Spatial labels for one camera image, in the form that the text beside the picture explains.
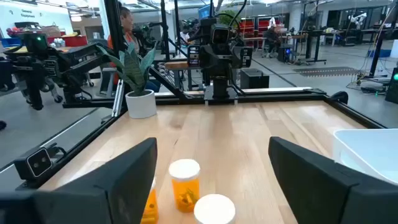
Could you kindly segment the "black frame corner clamp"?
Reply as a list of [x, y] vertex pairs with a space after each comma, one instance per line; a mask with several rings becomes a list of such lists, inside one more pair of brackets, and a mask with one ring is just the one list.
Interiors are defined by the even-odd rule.
[[349, 96], [345, 91], [338, 91], [335, 94], [330, 96], [330, 99], [333, 101], [338, 101], [344, 104], [348, 104]]

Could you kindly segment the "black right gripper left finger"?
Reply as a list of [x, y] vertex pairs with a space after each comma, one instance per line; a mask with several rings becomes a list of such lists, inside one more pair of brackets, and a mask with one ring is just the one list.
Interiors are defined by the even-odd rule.
[[55, 190], [0, 194], [0, 224], [140, 224], [156, 162], [147, 138]]

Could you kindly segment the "black stand pole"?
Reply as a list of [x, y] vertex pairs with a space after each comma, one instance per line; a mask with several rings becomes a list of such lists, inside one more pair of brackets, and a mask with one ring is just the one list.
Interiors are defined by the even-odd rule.
[[[391, 26], [388, 28], [384, 28], [386, 21], [390, 17], [392, 17]], [[368, 78], [374, 78], [384, 38], [385, 38], [385, 36], [391, 36], [394, 33], [394, 30], [396, 29], [397, 21], [398, 21], [398, 0], [392, 0], [390, 11], [388, 12], [385, 19], [383, 20], [383, 23], [379, 27], [379, 31], [377, 33], [376, 48], [374, 50], [373, 60], [372, 60]]]

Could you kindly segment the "orange pill bottle white cap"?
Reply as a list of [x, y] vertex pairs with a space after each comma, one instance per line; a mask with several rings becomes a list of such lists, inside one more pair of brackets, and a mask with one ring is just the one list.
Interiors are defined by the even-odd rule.
[[197, 224], [234, 224], [236, 207], [227, 196], [208, 194], [197, 201], [193, 214]]
[[200, 198], [200, 165], [193, 159], [179, 159], [169, 165], [176, 208], [183, 213], [193, 212]]
[[157, 224], [159, 220], [159, 209], [157, 204], [155, 185], [156, 178], [154, 177], [140, 224]]

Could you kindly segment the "white plastic bin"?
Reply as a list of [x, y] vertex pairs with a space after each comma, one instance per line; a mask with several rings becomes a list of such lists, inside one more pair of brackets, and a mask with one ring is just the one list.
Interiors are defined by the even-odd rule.
[[345, 129], [333, 135], [335, 162], [398, 185], [398, 128]]

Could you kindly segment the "black device green light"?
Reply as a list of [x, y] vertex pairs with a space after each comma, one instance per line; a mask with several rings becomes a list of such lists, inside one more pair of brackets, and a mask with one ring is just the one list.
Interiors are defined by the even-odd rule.
[[393, 69], [385, 100], [398, 104], [398, 66]]

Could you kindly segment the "white robot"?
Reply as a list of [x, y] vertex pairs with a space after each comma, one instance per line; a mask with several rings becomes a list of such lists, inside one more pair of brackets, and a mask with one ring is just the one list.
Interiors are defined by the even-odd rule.
[[356, 29], [360, 29], [361, 28], [365, 18], [367, 18], [367, 13], [366, 12], [364, 12], [364, 13], [358, 15], [358, 16], [354, 16], [354, 15], [348, 16], [348, 19], [349, 19], [350, 23], [353, 23], [355, 25]]

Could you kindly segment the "black mobile robot rig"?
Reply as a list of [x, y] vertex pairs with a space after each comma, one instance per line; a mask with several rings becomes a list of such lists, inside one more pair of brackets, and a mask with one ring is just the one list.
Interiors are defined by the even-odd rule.
[[11, 63], [12, 74], [21, 78], [27, 102], [35, 110], [43, 106], [41, 93], [47, 86], [54, 91], [58, 85], [63, 89], [63, 96], [56, 96], [55, 101], [64, 108], [94, 108], [105, 106], [103, 100], [95, 100], [91, 93], [82, 89], [88, 72], [109, 62], [107, 53], [112, 50], [99, 43], [82, 47], [60, 50], [51, 47], [47, 36], [41, 33], [19, 34], [21, 45], [5, 51]]

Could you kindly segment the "red cabinet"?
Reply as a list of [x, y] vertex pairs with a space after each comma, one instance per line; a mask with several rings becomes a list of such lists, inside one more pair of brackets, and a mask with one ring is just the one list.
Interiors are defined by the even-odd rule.
[[68, 36], [62, 37], [65, 41], [66, 47], [81, 47], [88, 44], [87, 38], [85, 36]]

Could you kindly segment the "silver aluminium bar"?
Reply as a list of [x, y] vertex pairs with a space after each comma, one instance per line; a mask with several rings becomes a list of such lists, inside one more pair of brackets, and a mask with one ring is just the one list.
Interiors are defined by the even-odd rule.
[[113, 104], [112, 114], [111, 114], [111, 116], [113, 118], [118, 117], [121, 113], [121, 107], [122, 107], [122, 103], [123, 103], [123, 93], [124, 93], [124, 81], [119, 80], [117, 89], [116, 89], [116, 93], [115, 93], [115, 97], [114, 97], [114, 104]]

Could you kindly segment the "white plant pot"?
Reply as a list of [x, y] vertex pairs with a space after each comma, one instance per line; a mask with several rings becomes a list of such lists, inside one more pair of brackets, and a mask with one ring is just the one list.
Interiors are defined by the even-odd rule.
[[133, 119], [144, 119], [157, 114], [155, 92], [144, 90], [135, 96], [131, 91], [125, 95], [129, 116]]

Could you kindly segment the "blue computer monitor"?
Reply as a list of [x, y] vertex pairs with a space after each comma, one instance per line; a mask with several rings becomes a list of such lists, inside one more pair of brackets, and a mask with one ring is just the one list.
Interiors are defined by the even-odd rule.
[[198, 9], [199, 20], [202, 20], [204, 18], [209, 17], [210, 16], [210, 9], [211, 9], [210, 5], [206, 5], [206, 6], [203, 6], [203, 7], [199, 8]]

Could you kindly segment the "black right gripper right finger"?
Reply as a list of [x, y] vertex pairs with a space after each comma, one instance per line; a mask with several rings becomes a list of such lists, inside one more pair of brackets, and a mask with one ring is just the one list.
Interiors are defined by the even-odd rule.
[[298, 224], [398, 224], [398, 186], [277, 136], [268, 155]]

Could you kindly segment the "red storage shelf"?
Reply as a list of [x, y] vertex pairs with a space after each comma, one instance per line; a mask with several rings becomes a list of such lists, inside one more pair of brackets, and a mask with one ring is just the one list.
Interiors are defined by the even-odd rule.
[[254, 16], [241, 19], [240, 28], [245, 44], [254, 49], [262, 49], [262, 38], [271, 24], [281, 25], [280, 16]]

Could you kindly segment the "black standing desk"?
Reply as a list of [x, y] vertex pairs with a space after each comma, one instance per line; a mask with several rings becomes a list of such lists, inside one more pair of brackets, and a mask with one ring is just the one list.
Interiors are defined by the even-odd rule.
[[319, 58], [321, 30], [300, 31], [297, 34], [282, 36], [281, 44], [293, 45], [289, 65], [310, 65], [324, 63], [326, 59]]

